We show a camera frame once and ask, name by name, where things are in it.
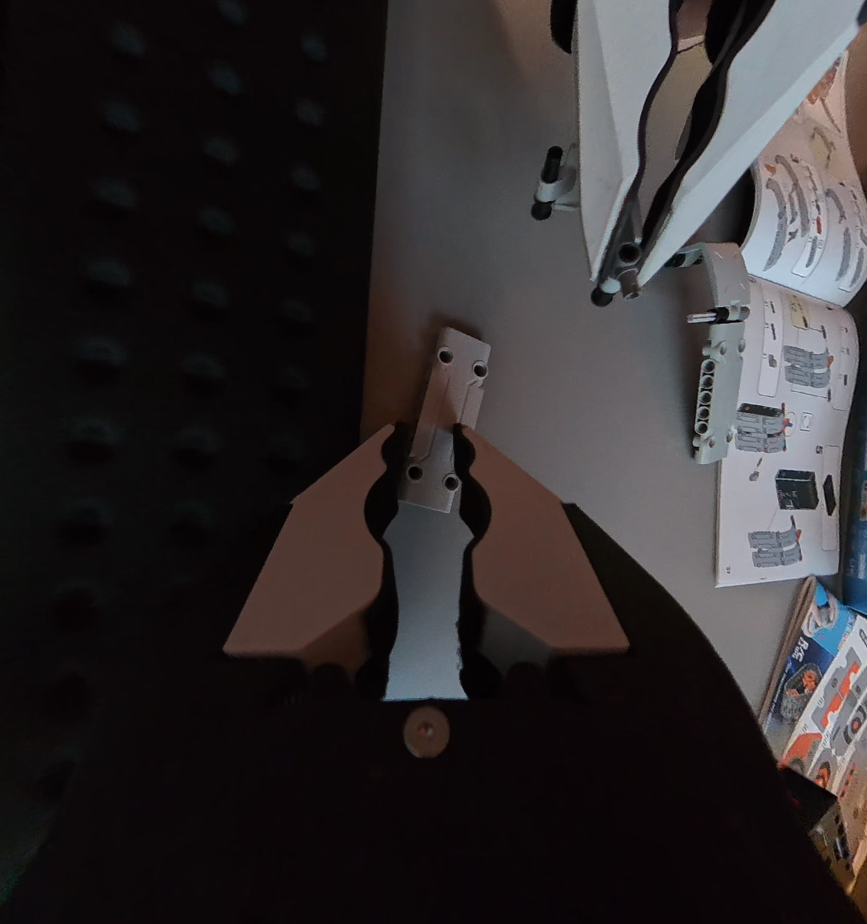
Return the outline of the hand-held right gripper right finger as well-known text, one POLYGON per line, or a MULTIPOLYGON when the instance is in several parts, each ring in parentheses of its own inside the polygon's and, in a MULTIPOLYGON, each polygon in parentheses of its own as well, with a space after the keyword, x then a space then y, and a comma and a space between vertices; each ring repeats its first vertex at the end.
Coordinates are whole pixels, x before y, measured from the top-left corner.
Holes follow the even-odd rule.
POLYGON ((627 653, 630 643, 563 501, 464 424, 453 426, 463 551, 461 686, 495 697, 517 666, 627 653))

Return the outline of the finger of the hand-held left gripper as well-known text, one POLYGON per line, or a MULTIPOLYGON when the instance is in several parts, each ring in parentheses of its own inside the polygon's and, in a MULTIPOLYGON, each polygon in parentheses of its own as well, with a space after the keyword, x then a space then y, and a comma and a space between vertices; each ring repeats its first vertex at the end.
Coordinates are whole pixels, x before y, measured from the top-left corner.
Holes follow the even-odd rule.
POLYGON ((615 194, 623 194, 636 175, 641 175, 637 193, 642 215, 643 259, 648 211, 686 145, 690 112, 699 87, 691 98, 673 163, 667 174, 650 187, 650 200, 643 209, 641 190, 647 162, 658 158, 662 149, 655 142, 651 146, 652 155, 648 155, 647 123, 659 96, 668 106, 673 104, 667 81, 678 55, 700 43, 700 2, 574 3, 581 180, 589 203, 607 203, 612 202, 615 194))
POLYGON ((806 99, 867 21, 867 2, 740 2, 645 221, 643 286, 806 99))

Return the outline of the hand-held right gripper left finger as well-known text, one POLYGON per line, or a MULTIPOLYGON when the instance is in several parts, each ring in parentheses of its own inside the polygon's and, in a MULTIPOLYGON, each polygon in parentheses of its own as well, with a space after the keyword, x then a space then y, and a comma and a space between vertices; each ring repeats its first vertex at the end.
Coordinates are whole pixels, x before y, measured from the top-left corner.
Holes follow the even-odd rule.
POLYGON ((390 423, 290 504, 222 647, 307 673, 340 669, 362 697, 383 697, 399 625, 386 531, 399 513, 408 441, 390 423))

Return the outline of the grey curved toy panel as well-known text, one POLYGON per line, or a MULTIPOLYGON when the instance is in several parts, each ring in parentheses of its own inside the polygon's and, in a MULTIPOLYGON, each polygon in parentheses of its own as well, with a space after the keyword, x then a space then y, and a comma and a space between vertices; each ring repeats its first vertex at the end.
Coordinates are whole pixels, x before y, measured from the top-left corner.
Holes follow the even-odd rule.
POLYGON ((640 293, 638 270, 643 259, 642 215, 638 202, 641 175, 612 202, 589 203, 581 180, 578 144, 553 145, 546 154, 533 194, 531 217, 537 222, 557 213, 578 213, 593 284, 591 302, 605 307, 620 295, 640 293))

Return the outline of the grey toy panel with holes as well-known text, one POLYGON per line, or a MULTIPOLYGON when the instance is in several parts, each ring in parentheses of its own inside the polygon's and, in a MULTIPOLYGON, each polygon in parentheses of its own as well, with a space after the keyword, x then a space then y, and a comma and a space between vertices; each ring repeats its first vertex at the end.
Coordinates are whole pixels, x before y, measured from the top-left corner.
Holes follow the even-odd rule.
POLYGON ((453 463, 453 428, 476 427, 491 352, 486 342, 458 329, 440 330, 405 461, 402 502, 439 514, 451 512, 461 487, 453 463))

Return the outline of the grey desk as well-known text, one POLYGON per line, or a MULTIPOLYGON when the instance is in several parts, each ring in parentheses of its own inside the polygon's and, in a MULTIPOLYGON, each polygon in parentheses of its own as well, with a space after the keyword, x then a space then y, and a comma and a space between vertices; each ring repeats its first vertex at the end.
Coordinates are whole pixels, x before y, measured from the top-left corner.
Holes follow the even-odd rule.
POLYGON ((381 706, 392 808, 358 872, 382 922, 863 922, 797 822, 758 713, 802 579, 717 589, 718 471, 692 460, 701 267, 590 301, 578 215, 531 218, 576 123, 550 2, 389 2, 362 431, 412 422, 444 327, 492 349, 456 460, 544 488, 624 653, 524 661, 466 697, 471 481, 404 503, 381 706))

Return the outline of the grey joined toy panel assembly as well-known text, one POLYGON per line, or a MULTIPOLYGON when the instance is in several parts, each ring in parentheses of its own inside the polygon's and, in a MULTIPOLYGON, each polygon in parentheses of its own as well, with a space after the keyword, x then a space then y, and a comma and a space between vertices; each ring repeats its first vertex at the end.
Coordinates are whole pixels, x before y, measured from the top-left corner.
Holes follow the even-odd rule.
POLYGON ((692 431, 693 459, 711 465, 727 458, 733 443, 744 354, 745 324, 751 314, 751 279, 734 243, 699 242, 685 246, 668 262, 674 269, 702 267, 710 306, 695 310, 687 323, 704 326, 692 431))

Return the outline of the open instruction booklet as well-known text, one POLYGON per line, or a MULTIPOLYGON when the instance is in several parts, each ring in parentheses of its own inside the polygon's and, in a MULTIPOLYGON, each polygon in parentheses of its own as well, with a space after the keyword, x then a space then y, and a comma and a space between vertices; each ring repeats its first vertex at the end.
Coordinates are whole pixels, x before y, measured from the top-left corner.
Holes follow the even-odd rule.
POLYGON ((848 136, 844 52, 752 163, 751 282, 719 464, 717 588, 827 576, 841 555, 844 437, 867 281, 867 198, 848 136))

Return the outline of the blue paper leaflet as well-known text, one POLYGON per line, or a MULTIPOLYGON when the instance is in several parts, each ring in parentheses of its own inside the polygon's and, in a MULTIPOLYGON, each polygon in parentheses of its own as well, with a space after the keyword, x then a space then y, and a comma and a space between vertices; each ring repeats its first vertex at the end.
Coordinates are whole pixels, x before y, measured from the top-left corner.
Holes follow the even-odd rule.
POLYGON ((853 612, 814 576, 803 581, 774 662, 759 722, 772 750, 793 733, 840 651, 853 612))

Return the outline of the black perforated chair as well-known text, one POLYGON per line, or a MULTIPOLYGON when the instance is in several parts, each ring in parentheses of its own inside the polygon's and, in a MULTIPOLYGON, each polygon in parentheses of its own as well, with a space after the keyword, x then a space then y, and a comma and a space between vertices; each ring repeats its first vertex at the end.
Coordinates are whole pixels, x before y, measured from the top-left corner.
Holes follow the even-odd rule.
POLYGON ((0 2, 0 787, 358 439, 387 2, 0 2))

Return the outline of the black toy battery box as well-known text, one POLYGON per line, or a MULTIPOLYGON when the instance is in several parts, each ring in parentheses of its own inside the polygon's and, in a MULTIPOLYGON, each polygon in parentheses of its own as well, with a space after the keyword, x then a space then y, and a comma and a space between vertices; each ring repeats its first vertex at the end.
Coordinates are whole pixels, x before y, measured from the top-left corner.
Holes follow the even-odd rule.
POLYGON ((805 832, 834 880, 847 895, 855 884, 854 854, 848 839, 839 796, 824 772, 810 774, 801 760, 778 766, 787 798, 799 827, 805 832))

